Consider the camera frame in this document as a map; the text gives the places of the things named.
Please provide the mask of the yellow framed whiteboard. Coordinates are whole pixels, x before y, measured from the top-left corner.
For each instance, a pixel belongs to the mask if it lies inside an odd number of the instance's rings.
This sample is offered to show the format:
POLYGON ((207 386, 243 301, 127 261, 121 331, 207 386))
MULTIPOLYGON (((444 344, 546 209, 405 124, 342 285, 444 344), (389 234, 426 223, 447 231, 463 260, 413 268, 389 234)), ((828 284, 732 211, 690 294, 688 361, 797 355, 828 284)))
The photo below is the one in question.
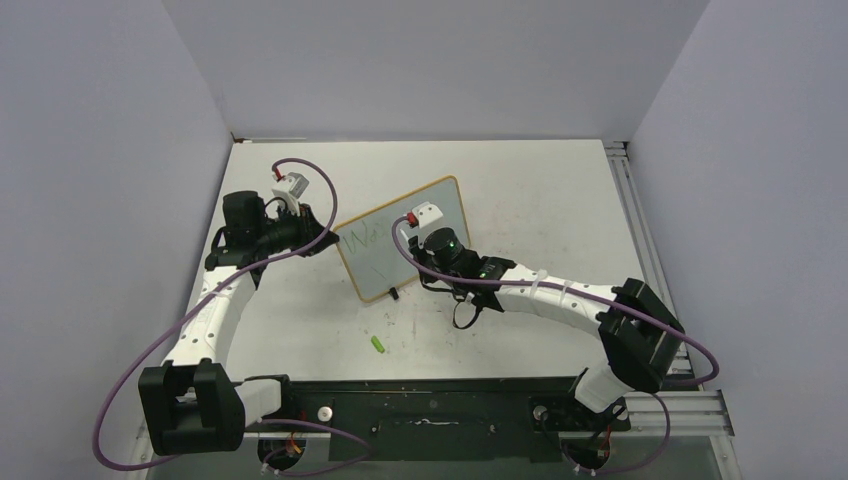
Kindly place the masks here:
POLYGON ((465 246, 471 245, 459 182, 444 176, 405 195, 371 209, 334 228, 337 248, 357 296, 370 303, 418 277, 392 240, 393 222, 418 210, 423 203, 441 210, 445 225, 452 228, 465 246))

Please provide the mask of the green marker cap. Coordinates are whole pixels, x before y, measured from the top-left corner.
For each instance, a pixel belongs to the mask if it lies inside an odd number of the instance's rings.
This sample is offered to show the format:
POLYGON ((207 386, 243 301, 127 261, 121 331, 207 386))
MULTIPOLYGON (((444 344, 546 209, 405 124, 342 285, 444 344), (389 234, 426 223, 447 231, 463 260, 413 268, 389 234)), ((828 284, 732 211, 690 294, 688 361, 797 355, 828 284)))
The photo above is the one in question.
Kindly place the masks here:
POLYGON ((377 336, 372 336, 370 341, 378 353, 383 354, 385 352, 385 347, 377 336))

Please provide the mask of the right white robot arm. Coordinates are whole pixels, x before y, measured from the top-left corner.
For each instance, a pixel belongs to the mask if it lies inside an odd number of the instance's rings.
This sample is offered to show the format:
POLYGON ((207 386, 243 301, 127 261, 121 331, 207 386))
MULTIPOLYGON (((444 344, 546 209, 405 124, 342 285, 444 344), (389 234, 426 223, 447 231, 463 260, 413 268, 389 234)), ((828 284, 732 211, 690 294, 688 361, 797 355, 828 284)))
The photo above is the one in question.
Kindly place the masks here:
POLYGON ((441 281, 457 302, 556 321, 598 339, 604 359, 586 367, 565 402, 569 421, 590 428, 629 392, 656 393, 665 383, 684 329, 645 282, 592 285, 551 276, 515 261, 481 256, 444 227, 406 250, 428 290, 441 281))

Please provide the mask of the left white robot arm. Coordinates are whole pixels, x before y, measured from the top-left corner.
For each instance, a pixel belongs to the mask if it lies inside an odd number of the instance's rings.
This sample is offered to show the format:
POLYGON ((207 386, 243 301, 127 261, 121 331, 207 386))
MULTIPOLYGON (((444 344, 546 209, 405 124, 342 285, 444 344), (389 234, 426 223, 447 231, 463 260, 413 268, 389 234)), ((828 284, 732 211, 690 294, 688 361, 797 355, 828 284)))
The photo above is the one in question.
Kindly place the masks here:
POLYGON ((290 428, 296 400, 283 380, 232 381, 227 357, 242 314, 273 256, 313 256, 338 242, 297 193, 276 190, 276 214, 255 191, 223 199, 224 224, 204 262, 201 294, 173 348, 145 368, 138 390, 154 452, 159 456, 233 451, 247 427, 262 420, 290 428))

